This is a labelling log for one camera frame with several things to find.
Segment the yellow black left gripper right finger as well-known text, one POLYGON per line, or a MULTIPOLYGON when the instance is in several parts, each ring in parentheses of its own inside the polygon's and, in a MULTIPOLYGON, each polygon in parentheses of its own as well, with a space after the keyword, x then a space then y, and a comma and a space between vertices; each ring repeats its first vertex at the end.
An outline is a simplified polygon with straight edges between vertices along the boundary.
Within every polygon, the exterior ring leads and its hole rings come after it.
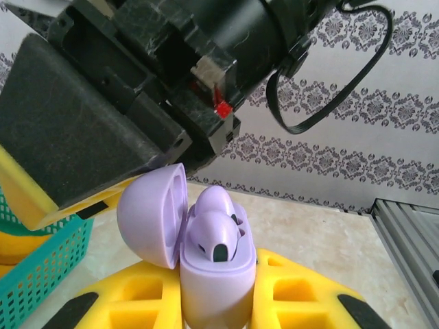
POLYGON ((358 292, 267 249, 257 249, 250 328, 389 328, 358 292))

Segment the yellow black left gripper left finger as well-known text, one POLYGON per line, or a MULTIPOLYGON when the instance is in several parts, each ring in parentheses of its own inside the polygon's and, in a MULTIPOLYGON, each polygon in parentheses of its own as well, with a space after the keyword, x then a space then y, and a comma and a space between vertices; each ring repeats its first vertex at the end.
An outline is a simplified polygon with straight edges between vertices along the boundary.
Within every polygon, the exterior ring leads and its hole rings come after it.
POLYGON ((44 328, 183 328, 179 268, 141 261, 82 289, 44 328))

